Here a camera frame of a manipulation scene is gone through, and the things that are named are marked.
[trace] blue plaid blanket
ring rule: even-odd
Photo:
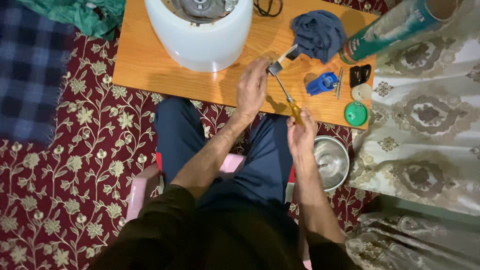
[[[73,31],[0,0],[0,138],[49,143]]]

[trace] black power cord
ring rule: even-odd
[[[258,9],[258,13],[259,13],[260,16],[277,17],[280,14],[280,12],[282,12],[283,0],[278,0],[278,1],[280,1],[280,7],[278,8],[277,13],[275,13],[275,14],[270,14],[270,11],[272,9],[273,0],[269,0],[267,10],[262,9],[260,7],[260,4],[259,4],[258,1],[259,0],[255,0],[255,2],[253,2],[253,5]]]

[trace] wooden board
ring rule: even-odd
[[[260,1],[261,6],[266,6],[266,3],[266,0]],[[263,53],[281,54],[288,50],[294,39],[290,29],[291,20],[313,10],[327,10],[337,15],[347,36],[358,32],[376,19],[373,14],[322,0],[284,0],[282,13],[278,17],[253,15],[245,49],[234,64],[216,73],[199,73],[181,67],[168,56],[150,24],[144,1],[127,0],[113,83],[235,107],[235,85],[246,65]],[[358,65],[370,64],[374,69],[375,61],[375,56],[371,56]],[[307,94],[304,80],[328,71],[338,75],[340,67],[344,69],[340,100],[336,99],[334,91],[313,97]],[[350,66],[340,60],[338,54],[327,65],[323,65],[318,59],[310,59],[301,54],[292,65],[279,74],[279,77],[297,104],[300,107],[308,107],[315,120],[349,126],[344,117],[345,107],[353,102],[349,86],[349,68]],[[373,75],[372,70],[367,82],[370,86],[373,83]],[[370,100],[364,102],[367,108],[370,108],[370,103]],[[267,102],[261,111],[291,114],[290,108],[286,105],[285,95],[272,76],[268,80]],[[367,127],[368,122],[357,128]]]

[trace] stainless steel bowl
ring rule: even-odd
[[[315,137],[313,154],[324,191],[334,190],[347,178],[350,159],[348,151],[339,140],[326,135]]]

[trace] beige curtain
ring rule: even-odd
[[[346,242],[366,270],[478,270],[480,234],[408,215],[363,214]]]
[[[380,54],[348,185],[480,215],[480,3]]]

